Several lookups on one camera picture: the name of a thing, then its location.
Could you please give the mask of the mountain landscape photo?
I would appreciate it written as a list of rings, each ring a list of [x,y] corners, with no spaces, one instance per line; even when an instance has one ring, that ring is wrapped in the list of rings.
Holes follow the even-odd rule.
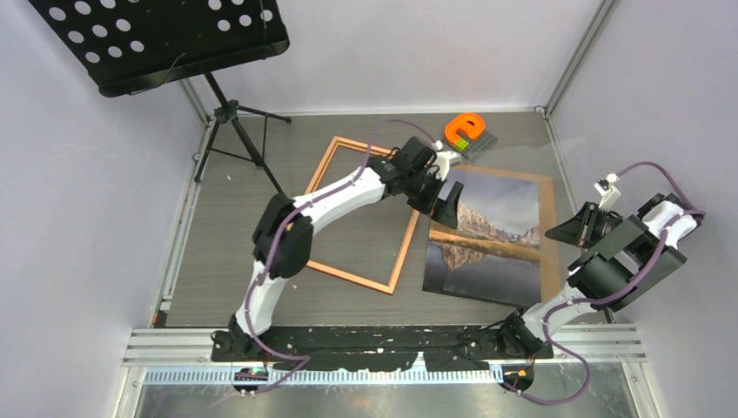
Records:
[[[515,307],[541,300],[540,227],[549,225],[549,179],[461,167],[448,183],[463,187],[457,226],[432,222],[424,291]]]

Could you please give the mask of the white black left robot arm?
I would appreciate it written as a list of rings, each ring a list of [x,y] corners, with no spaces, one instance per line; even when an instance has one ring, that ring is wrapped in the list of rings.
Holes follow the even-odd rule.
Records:
[[[415,211],[444,226],[457,226],[456,211],[463,185],[454,182],[440,197],[452,167],[462,160],[440,142],[409,138],[400,148],[374,154],[366,150],[362,164],[342,179],[314,192],[290,198],[275,194],[252,235],[252,277],[238,310],[225,331],[212,333],[211,357],[216,362],[255,361],[265,352],[265,333],[288,280],[311,258],[317,233],[361,207],[403,195]]]

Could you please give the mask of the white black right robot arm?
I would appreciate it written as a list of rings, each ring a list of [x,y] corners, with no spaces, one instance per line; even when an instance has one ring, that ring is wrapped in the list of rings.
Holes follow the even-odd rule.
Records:
[[[551,299],[511,313],[496,333],[497,351],[529,357],[581,316],[606,308],[616,312],[634,302],[686,263],[678,244],[704,218],[674,194],[658,193],[628,217],[587,202],[545,233],[582,251],[568,267],[563,287]]]

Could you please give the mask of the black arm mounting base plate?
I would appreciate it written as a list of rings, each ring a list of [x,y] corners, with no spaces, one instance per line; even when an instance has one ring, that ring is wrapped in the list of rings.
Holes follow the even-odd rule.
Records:
[[[215,362],[256,362],[279,371],[406,371],[422,360],[429,371],[482,370],[487,361],[553,358],[513,348],[491,326],[272,327],[260,342],[230,329],[211,333]]]

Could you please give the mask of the copper picture frame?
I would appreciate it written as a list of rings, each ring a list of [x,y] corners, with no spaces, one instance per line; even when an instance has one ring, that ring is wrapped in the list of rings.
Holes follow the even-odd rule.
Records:
[[[368,145],[367,143],[363,143],[354,139],[334,136],[325,149],[325,152],[323,153],[321,160],[317,165],[317,168],[314,170],[313,175],[309,183],[307,184],[305,192],[316,192],[319,189],[321,181],[324,179],[328,169],[330,168],[330,164],[339,149],[346,149],[348,151],[354,152],[369,151],[369,153],[373,156],[388,155],[390,153],[390,150],[388,148],[382,146]],[[373,277],[368,277],[366,274],[356,274],[355,272],[350,272],[343,268],[332,266],[316,260],[309,260],[306,267],[315,272],[323,273],[333,278],[352,283],[353,285],[371,289],[374,292],[392,295],[394,294],[399,283],[400,275],[406,263],[407,254],[411,248],[413,235],[417,229],[418,222],[419,213],[415,210],[411,210],[409,214],[409,219],[406,223],[406,228],[402,236],[402,240],[399,244],[398,251],[393,256],[392,267],[386,278],[379,277],[377,279]]]

